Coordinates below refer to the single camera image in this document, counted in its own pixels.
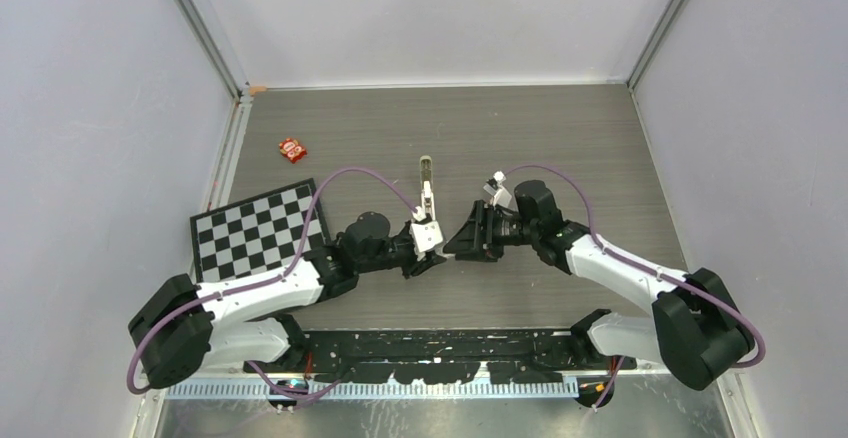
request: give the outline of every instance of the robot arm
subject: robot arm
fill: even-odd
[[[400,268],[409,278],[445,261],[435,251],[443,241],[435,217],[418,211],[418,220],[392,237],[385,216],[364,213],[333,243],[304,253],[286,277],[280,268],[197,285],[188,275],[167,280],[130,321],[136,346],[173,310],[208,300],[180,314],[149,342],[141,362],[150,386],[166,388],[198,370],[249,360],[297,363],[303,334],[287,311],[351,291],[362,273]],[[230,288],[243,291],[227,294]]]
[[[444,247],[457,260],[494,262],[505,246],[530,245],[546,264],[592,280],[641,308],[647,317],[624,317],[598,310],[572,328],[591,351],[664,363],[682,383],[702,390],[754,347],[751,334],[715,305],[663,281],[660,273],[707,292],[736,309],[715,273],[662,268],[597,237],[577,222],[565,220],[553,194],[542,181],[515,188],[518,211],[508,208],[503,175],[484,187],[489,203],[478,200],[466,224]],[[654,274],[615,259],[638,261]]]

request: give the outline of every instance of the checkerboard square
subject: checkerboard square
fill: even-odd
[[[192,217],[198,281],[250,276],[290,263],[314,191],[312,180],[302,181]],[[318,203],[304,250],[329,240]]]

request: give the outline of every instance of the checkerboard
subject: checkerboard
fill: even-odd
[[[315,181],[305,180],[191,218],[198,282],[249,276],[291,262]],[[321,204],[304,251],[330,241]]]

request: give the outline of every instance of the white wall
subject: white wall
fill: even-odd
[[[210,0],[252,84],[623,81],[669,0]]]
[[[766,436],[845,436],[848,0],[691,0],[637,98],[691,267],[769,345]]]
[[[0,435],[128,436],[232,102],[173,0],[0,0]]]

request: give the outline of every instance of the gray wood surface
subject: gray wood surface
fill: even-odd
[[[292,165],[277,144],[300,140]],[[450,238],[482,184],[498,169],[541,162],[586,190],[608,239],[664,266],[683,257],[642,128],[620,85],[272,91],[256,96],[231,201],[348,165],[373,168],[417,199],[418,159],[433,157],[439,223]],[[565,216],[585,222],[577,195],[543,171],[510,176],[510,188],[543,179]],[[331,233],[365,211],[396,232],[409,219],[383,185],[348,174],[321,197]],[[596,308],[640,311],[605,288],[545,266],[528,248],[497,264],[449,262],[404,280],[399,271],[362,276],[356,290],[295,314],[304,328],[568,326]]]

